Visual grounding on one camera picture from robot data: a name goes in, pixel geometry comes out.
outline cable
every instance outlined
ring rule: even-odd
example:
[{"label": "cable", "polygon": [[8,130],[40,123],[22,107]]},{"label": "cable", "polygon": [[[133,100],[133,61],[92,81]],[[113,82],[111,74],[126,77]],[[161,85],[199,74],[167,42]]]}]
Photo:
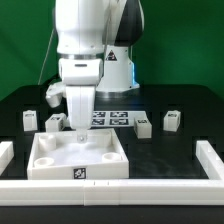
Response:
[{"label": "cable", "polygon": [[45,55],[45,58],[44,58],[44,62],[43,62],[42,68],[41,68],[38,85],[41,84],[41,79],[42,79],[42,76],[43,76],[45,64],[46,64],[46,61],[47,61],[47,58],[48,58],[48,55],[49,55],[49,51],[50,51],[50,47],[51,47],[51,44],[52,44],[53,37],[54,37],[54,29],[52,29],[52,31],[51,31],[51,36],[50,36],[50,40],[49,40],[49,43],[48,43],[47,52],[46,52],[46,55]]}]

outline warning label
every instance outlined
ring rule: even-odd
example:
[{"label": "warning label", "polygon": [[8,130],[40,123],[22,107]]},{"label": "warning label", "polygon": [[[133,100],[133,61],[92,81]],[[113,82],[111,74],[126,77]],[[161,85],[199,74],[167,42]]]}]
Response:
[{"label": "warning label", "polygon": [[106,60],[107,61],[117,61],[117,58],[116,58],[116,56],[115,56],[113,51],[110,51],[110,53],[108,54]]}]

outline white tray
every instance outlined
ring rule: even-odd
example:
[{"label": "white tray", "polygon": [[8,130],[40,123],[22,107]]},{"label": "white tray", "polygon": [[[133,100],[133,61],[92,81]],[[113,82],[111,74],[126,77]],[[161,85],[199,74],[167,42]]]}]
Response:
[{"label": "white tray", "polygon": [[114,129],[88,130],[84,144],[76,131],[36,133],[27,174],[32,180],[128,178],[129,163]]}]

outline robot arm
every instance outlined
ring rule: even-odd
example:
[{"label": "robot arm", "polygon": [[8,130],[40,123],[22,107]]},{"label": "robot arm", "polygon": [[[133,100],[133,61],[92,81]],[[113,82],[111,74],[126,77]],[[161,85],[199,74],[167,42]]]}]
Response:
[{"label": "robot arm", "polygon": [[86,142],[95,88],[103,74],[97,59],[107,44],[131,46],[143,32],[139,0],[56,0],[59,74],[66,86],[69,122]]}]

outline white box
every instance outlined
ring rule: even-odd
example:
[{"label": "white box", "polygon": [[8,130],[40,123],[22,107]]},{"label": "white box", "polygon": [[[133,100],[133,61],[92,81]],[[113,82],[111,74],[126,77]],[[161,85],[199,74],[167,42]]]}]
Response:
[{"label": "white box", "polygon": [[129,177],[129,162],[114,129],[88,130],[87,143],[76,131],[36,133],[28,179],[115,179]]},{"label": "white box", "polygon": [[3,173],[5,168],[8,166],[14,156],[13,143],[12,142],[1,142],[0,144],[0,175]]},{"label": "white box", "polygon": [[46,132],[56,132],[62,131],[65,128],[66,115],[61,114],[53,114],[46,122],[45,128]]},{"label": "white box", "polygon": [[27,110],[23,112],[23,128],[24,131],[37,130],[37,113],[36,111]]},{"label": "white box", "polygon": [[134,130],[139,139],[152,137],[152,125],[146,117],[134,119]]},{"label": "white box", "polygon": [[180,125],[181,113],[177,110],[168,111],[163,119],[163,130],[176,132]]}]

